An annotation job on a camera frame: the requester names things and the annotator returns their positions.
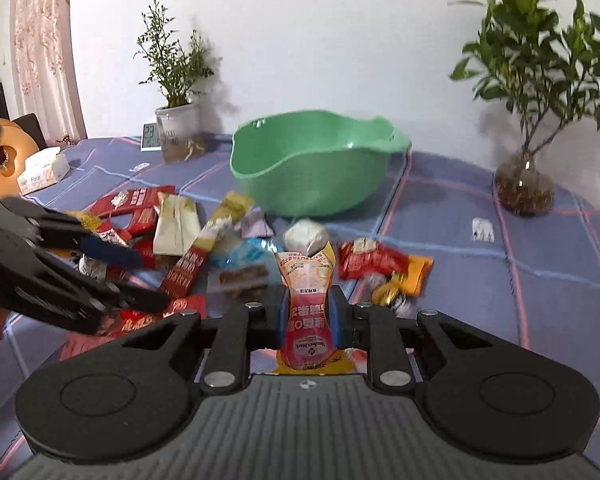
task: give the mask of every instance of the snack pile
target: snack pile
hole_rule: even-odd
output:
[[[227,294],[245,303],[262,299],[266,288],[282,282],[290,291],[278,373],[340,374],[354,370],[347,353],[333,344],[328,289],[334,276],[359,280],[370,300],[408,317],[411,298],[419,296],[433,265],[427,256],[404,254],[377,240],[342,243],[325,226],[300,219],[277,237],[254,201],[229,192],[201,226],[195,200],[177,195],[173,186],[129,189],[103,196],[89,212],[69,212],[82,225],[113,244],[141,256],[145,269],[165,273],[160,288],[171,298],[156,316],[121,310],[102,325],[107,340],[181,310],[206,317],[206,295],[190,295],[199,274],[207,273],[208,293]],[[126,227],[112,218],[129,215]],[[96,280],[133,280],[129,269],[108,266],[84,254],[81,273]]]

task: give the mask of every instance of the orange round object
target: orange round object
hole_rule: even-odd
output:
[[[0,160],[4,159],[0,165],[0,198],[3,198],[20,193],[18,177],[24,171],[24,161],[39,149],[16,123],[0,119],[0,126]]]

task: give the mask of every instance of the curtain floral pattern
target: curtain floral pattern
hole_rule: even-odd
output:
[[[49,146],[86,138],[75,82],[69,0],[12,0],[16,98]]]

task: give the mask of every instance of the gray ribbed surface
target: gray ribbed surface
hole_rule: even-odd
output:
[[[37,455],[13,480],[600,480],[582,457],[499,465],[436,436],[415,404],[376,394],[361,376],[255,376],[240,394],[202,403],[160,451],[74,466]]]

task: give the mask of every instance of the blue tablecloth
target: blue tablecloth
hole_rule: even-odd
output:
[[[72,167],[58,184],[29,197],[58,210],[88,208],[123,189],[173,184],[196,199],[204,220],[237,187],[230,144],[187,162],[165,165],[137,139],[88,139],[68,148]],[[472,239],[474,218],[494,226],[494,243]],[[290,219],[270,219],[280,232]],[[326,221],[336,238],[375,237],[435,259],[414,313],[436,308],[584,373],[600,393],[600,211],[564,189],[545,216],[517,218],[494,199],[491,173],[426,153],[392,157],[378,190]],[[160,276],[143,272],[157,285]],[[369,292],[341,283],[348,297]],[[205,283],[196,285],[202,291]],[[66,334],[14,316],[0,345],[0,477],[29,456],[13,416],[13,395],[38,366],[53,360]],[[600,466],[600,423],[587,448]]]

